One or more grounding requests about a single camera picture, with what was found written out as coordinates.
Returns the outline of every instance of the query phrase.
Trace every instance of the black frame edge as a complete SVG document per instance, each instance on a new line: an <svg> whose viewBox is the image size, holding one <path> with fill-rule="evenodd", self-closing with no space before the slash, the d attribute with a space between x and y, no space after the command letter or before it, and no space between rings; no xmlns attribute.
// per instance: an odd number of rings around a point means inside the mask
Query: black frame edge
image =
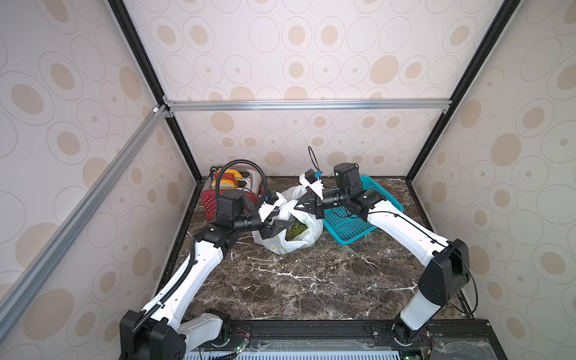
<svg viewBox="0 0 576 360"><path fill-rule="evenodd" d="M418 198L418 194L416 194L416 191L414 191L414 187L412 186L412 183L409 181L406 181L406 186L408 187L408 191L410 192L410 196L412 196L413 200L414 200L414 205L416 205L416 208L418 209L418 212L420 213L420 216L422 217L422 221L424 222L424 225L428 228L428 230L430 231L434 231L434 229L432 228L432 224L430 223L430 220L428 219L428 216L426 216L426 212L424 211L424 208L422 207L422 204L420 203L420 199ZM462 290L458 291L458 300L460 302L460 306L462 306L462 310L464 310L466 312L466 318L467 319L475 319L474 315L472 314L472 309L470 308L470 304L468 304L468 301L466 300L466 297L464 296L464 293L462 292Z"/></svg>
<svg viewBox="0 0 576 360"><path fill-rule="evenodd" d="M450 120L456 108L458 107L458 105L460 105L460 102L466 95L466 92L472 85L472 82L474 81L474 78L478 74L478 71L482 68L482 65L484 65L486 58L490 54L490 51L492 51L492 49L494 48L494 45L498 41L498 38L502 34L504 27L506 27L506 25L508 24L510 17L516 10L520 1L521 0L505 0L500 9L498 10L498 13L494 17L492 24L490 24L488 31L484 35L484 38L482 39L480 46L478 46L478 49L474 53L472 60L470 60L470 63L468 64L468 67L466 68L466 71L464 72L462 79L460 79L460 82L458 83L456 89L454 90L452 96L450 97L450 100L452 100L452 104L450 105L446 113L441 114L440 117L438 118L438 121L436 122L436 125L432 129L430 136L426 139L426 142L422 147L422 150L420 151L416 160L414 161L414 164L410 168L410 171L406 176L408 183L411 183L418 174L418 172L420 171L420 168L426 161L426 158L428 157L428 155L432 151L432 148L440 138L440 135L442 134L444 128L448 124L448 121Z"/></svg>
<svg viewBox="0 0 576 360"><path fill-rule="evenodd" d="M188 228L190 227L190 222L192 221L192 215L194 214L194 209L196 208L196 204L198 203L198 199L200 198L200 194L202 193L203 186L204 182L201 181L197 183L196 188L194 188L192 199L190 200L190 204L188 204L188 208L186 209L186 213L184 214L184 220L182 220L182 224L180 225L180 229L178 230L178 234L176 235L176 241L172 246L172 250L170 251L170 255L168 256L168 261L166 262L166 266L164 267L164 271L162 272L162 277L158 282L156 294L158 294L158 292L162 290L162 288L168 283L168 281L170 281L170 278L172 277L172 273L174 272L174 266L178 261L178 254L180 253L180 249L182 249L182 244L184 243L184 239L186 238Z"/></svg>
<svg viewBox="0 0 576 360"><path fill-rule="evenodd" d="M134 26L134 23L132 22L132 19L128 13L128 9L126 9L126 6L122 0L108 0L108 3L110 4L110 8L116 17L122 32L124 33L124 37L126 38L126 41L128 42L134 57L136 58L136 62L138 62L138 66L146 78L148 86L150 86L150 89L152 90L152 94L154 95L156 102L161 105L166 105L166 108L169 111L170 117L166 118L166 122L172 132L172 135L174 136L174 139L176 140L176 143L178 144L178 147L180 148L180 151L182 152L182 155L184 156L186 164L188 164L188 167L192 172L194 180L196 180L197 183L201 182L202 175L200 174L200 169L194 160L194 156L188 147L188 143L184 138L184 134L182 133L180 126L174 118L173 113L170 112L169 104L166 104L164 100L164 90L160 84L160 81L158 80L158 77L156 76L156 72L154 71L154 67L150 62L150 58L144 49L144 45L138 36L136 27Z"/></svg>
<svg viewBox="0 0 576 360"><path fill-rule="evenodd" d="M406 186L408 187L408 191L410 192L410 196L414 200L414 205L416 205L416 208L418 209L418 212L420 213L420 216L422 217L422 221L424 222L424 225L426 226L426 228L428 230L433 232L434 229L432 229L432 224L430 223L428 216L426 216L426 212L424 211L424 208L422 207L422 204L420 203L420 199L418 198L418 194L416 194L416 191L414 191L414 187L412 186L412 183L406 180Z"/></svg>

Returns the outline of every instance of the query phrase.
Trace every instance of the blue plastic basket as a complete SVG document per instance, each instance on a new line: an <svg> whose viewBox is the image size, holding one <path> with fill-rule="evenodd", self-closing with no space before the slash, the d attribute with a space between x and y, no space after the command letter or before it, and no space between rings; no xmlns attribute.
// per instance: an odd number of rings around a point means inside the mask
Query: blue plastic basket
<svg viewBox="0 0 576 360"><path fill-rule="evenodd" d="M362 175L360 177L364 190L376 190L386 196L390 202L400 211L404 212L404 206L379 183L374 181L370 176ZM324 227L332 234L332 237L340 246L350 244L362 236L376 229L376 226L360 218L341 218L346 216L344 207L335 207L324 212Z"/></svg>

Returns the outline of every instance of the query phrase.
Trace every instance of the green vegetable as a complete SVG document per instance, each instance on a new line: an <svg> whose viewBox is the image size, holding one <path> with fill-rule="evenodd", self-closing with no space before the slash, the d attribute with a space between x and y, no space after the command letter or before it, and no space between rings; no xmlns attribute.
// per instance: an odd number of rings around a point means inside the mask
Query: green vegetable
<svg viewBox="0 0 576 360"><path fill-rule="evenodd" d="M286 241L290 241L300 235L308 226L294 218L292 224L286 229Z"/></svg>

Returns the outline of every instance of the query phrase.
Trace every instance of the metal rail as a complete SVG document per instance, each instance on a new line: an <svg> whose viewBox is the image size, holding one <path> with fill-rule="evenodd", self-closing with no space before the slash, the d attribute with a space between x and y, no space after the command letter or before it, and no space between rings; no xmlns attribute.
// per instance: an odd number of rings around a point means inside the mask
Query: metal rail
<svg viewBox="0 0 576 360"><path fill-rule="evenodd" d="M448 98L358 100L167 101L170 111L448 109Z"/></svg>
<svg viewBox="0 0 576 360"><path fill-rule="evenodd" d="M140 128L121 149L116 158L84 196L80 204L70 214L54 234L36 262L22 276L14 290L0 306L0 344L6 339L10 330L32 303L42 286L46 283L60 260L88 224L94 213L106 199L114 185L126 171L144 143L150 138L154 129L168 114L161 105L157 112L152 112L140 125Z"/></svg>

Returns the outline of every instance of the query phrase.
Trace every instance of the enclosure wall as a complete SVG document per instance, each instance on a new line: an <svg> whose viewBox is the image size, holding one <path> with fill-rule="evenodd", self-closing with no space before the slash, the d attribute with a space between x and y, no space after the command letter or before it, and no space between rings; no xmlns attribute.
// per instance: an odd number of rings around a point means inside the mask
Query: enclosure wall
<svg viewBox="0 0 576 360"><path fill-rule="evenodd" d="M501 1L125 4L167 100L249 101L449 98ZM363 173L403 176L440 114L294 110L177 116L183 130L189 125L203 175L234 156L298 175L310 168L306 146L316 143L319 158L329 157L325 171L356 159Z"/></svg>
<svg viewBox="0 0 576 360"><path fill-rule="evenodd" d="M3 300L153 107L107 2L2 2ZM118 320L153 294L194 185L160 120L0 344L0 358L118 358Z"/></svg>
<svg viewBox="0 0 576 360"><path fill-rule="evenodd" d="M476 315L510 359L576 351L575 34L576 2L524 2L414 182L469 245Z"/></svg>

